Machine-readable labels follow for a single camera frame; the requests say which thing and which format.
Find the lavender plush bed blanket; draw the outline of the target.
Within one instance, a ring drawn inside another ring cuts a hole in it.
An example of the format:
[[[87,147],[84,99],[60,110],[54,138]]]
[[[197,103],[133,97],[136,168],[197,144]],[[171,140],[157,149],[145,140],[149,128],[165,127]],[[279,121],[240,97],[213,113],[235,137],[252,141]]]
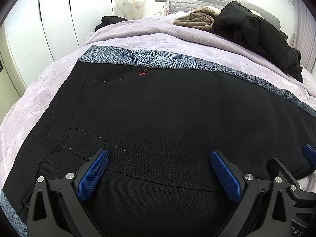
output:
[[[255,76],[280,90],[287,90],[300,102],[315,108],[315,79],[306,70],[299,82],[285,75],[271,62],[218,35],[194,28],[174,26],[172,17],[144,18],[107,26],[90,33],[84,45],[51,63],[26,89],[1,124],[1,183],[10,173],[17,153],[38,122],[75,63],[91,46],[113,46],[129,50],[158,50],[204,59],[221,69]]]

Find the white wardrobe doors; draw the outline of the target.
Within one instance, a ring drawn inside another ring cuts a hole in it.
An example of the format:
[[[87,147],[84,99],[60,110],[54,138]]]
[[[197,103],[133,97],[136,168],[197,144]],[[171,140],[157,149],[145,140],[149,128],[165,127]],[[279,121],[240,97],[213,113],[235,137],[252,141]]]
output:
[[[112,14],[111,0],[18,0],[4,28],[24,85],[82,47],[101,18]]]

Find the black jacket pile on bed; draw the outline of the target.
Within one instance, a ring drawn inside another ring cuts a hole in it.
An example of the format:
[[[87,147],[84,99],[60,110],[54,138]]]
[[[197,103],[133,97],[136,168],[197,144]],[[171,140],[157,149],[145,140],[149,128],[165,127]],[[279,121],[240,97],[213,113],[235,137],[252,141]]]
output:
[[[237,1],[228,3],[213,23],[214,33],[270,61],[283,73],[303,82],[299,50],[267,20]]]

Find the black pants with patterned lining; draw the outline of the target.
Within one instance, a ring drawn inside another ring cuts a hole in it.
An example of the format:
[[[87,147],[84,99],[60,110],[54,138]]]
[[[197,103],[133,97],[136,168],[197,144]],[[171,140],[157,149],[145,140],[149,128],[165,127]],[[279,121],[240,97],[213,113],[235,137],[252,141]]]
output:
[[[38,177],[64,177],[101,148],[110,161],[83,202],[105,236],[215,236],[236,203],[211,169],[220,150],[267,180],[279,159],[297,179],[315,166],[315,105],[204,59],[91,46],[19,149],[1,209],[25,236]]]

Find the white floral bag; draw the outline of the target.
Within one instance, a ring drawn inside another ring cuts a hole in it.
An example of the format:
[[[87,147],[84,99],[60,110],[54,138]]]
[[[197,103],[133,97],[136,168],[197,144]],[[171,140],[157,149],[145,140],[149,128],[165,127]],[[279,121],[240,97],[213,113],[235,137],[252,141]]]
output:
[[[116,7],[127,20],[139,19],[146,0],[115,0]]]

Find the grey quilted headboard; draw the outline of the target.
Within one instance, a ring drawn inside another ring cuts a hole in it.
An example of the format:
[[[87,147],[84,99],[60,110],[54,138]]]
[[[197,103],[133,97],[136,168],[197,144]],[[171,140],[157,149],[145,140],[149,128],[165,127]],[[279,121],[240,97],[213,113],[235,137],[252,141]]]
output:
[[[203,6],[211,6],[214,8],[223,9],[228,3],[232,1],[237,1],[247,9],[257,12],[279,32],[281,31],[281,23],[278,18],[266,10],[261,9],[260,7],[244,0],[169,0],[169,14],[174,14],[176,12],[189,12],[193,9]]]

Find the brown knitted garment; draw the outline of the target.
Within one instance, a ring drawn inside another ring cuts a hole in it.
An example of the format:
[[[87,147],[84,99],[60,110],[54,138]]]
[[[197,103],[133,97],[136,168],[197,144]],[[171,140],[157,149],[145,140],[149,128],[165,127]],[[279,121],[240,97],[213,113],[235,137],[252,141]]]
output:
[[[189,14],[175,19],[172,24],[213,33],[213,23],[220,13],[221,9],[215,7],[199,7]]]

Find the black clothes beside bed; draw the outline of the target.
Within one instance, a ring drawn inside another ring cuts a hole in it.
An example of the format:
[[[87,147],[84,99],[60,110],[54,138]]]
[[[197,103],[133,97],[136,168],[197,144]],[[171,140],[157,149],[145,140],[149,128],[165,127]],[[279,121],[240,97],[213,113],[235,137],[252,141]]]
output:
[[[118,17],[118,16],[103,16],[101,18],[101,23],[95,27],[95,31],[99,30],[100,28],[106,27],[108,25],[120,23],[127,21],[127,19]]]

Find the grey window curtain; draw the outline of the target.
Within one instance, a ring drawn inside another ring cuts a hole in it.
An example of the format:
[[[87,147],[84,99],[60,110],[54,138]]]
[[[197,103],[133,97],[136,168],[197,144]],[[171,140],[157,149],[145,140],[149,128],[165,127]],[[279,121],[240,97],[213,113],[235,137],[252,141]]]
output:
[[[300,64],[309,72],[315,63],[315,19],[302,0],[296,0],[296,31],[293,46],[300,51]]]

